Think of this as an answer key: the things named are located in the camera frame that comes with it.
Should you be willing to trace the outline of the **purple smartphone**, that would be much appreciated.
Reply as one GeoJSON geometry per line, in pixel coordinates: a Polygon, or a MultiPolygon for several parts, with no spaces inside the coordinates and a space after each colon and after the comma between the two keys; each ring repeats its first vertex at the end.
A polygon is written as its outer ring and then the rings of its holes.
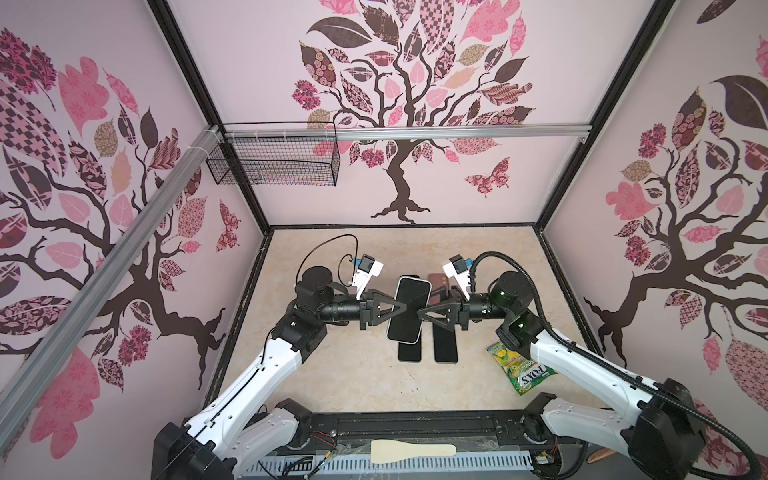
{"type": "Polygon", "coordinates": [[[455,364],[458,362],[458,348],[454,329],[435,326],[433,328],[433,353],[436,363],[455,364]]]}

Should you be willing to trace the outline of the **pink phone case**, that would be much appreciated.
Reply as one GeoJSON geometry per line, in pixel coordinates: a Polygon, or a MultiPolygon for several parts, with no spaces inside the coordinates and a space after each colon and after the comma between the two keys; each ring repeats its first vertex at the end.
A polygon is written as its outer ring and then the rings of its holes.
{"type": "Polygon", "coordinates": [[[449,298],[450,283],[444,273],[432,273],[427,276],[431,284],[431,293],[428,300],[429,305],[435,305],[449,298]]]}

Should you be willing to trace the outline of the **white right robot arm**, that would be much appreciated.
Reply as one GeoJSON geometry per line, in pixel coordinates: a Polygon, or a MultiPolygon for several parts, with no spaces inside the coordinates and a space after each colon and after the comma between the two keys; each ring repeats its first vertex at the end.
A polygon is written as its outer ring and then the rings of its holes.
{"type": "Polygon", "coordinates": [[[648,393],[654,381],[585,351],[531,310],[534,288],[517,271],[503,273],[487,293],[469,292],[469,275],[446,300],[419,310],[423,321],[443,329],[499,319],[503,345],[555,370],[607,404],[606,409],[576,405],[554,394],[540,394],[526,408],[524,430],[537,442],[546,436],[572,437],[622,454],[653,479],[684,479],[703,452],[703,423],[689,414],[694,402],[680,383],[668,379],[662,392],[682,403],[676,408],[648,393]]]}

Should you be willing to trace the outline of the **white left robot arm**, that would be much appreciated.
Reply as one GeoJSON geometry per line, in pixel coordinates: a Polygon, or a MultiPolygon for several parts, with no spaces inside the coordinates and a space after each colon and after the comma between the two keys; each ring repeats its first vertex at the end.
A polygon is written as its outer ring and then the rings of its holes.
{"type": "Polygon", "coordinates": [[[153,479],[239,479],[271,452],[308,440],[309,410],[285,400],[264,416],[259,409],[317,349],[330,325],[352,321],[377,326],[404,313],[405,305],[368,283],[381,262],[359,260],[350,287],[334,282],[322,266],[307,269],[295,298],[269,332],[249,367],[216,399],[183,425],[167,424],[153,446],[153,479]]]}

